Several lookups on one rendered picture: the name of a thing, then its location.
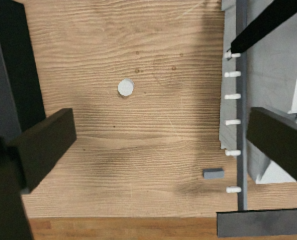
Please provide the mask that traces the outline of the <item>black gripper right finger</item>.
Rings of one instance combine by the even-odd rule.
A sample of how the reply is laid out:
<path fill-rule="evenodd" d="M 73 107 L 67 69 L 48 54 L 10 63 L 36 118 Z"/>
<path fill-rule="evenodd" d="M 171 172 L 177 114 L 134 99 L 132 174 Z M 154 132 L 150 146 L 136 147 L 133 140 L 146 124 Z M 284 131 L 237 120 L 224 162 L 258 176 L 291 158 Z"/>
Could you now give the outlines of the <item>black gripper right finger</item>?
<path fill-rule="evenodd" d="M 297 182 L 297 123 L 251 107 L 246 139 Z"/>

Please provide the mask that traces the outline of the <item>grey cylinder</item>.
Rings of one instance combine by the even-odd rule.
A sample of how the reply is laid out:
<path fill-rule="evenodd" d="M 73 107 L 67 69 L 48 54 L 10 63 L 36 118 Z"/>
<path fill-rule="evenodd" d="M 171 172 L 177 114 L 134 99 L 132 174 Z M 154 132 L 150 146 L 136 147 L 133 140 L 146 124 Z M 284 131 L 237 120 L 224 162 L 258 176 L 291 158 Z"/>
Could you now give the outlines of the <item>grey cylinder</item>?
<path fill-rule="evenodd" d="M 124 96 L 130 95 L 133 89 L 134 82 L 129 78 L 123 79 L 118 85 L 118 91 Z"/>

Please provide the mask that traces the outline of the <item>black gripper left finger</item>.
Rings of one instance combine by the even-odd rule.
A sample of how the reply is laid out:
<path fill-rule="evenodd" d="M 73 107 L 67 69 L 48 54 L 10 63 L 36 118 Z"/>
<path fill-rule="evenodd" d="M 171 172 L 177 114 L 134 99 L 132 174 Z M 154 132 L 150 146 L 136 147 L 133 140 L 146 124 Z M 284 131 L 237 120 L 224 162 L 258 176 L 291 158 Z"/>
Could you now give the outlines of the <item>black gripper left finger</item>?
<path fill-rule="evenodd" d="M 0 135 L 0 240 L 35 240 L 21 195 L 30 195 L 76 140 L 73 108 L 7 143 Z"/>

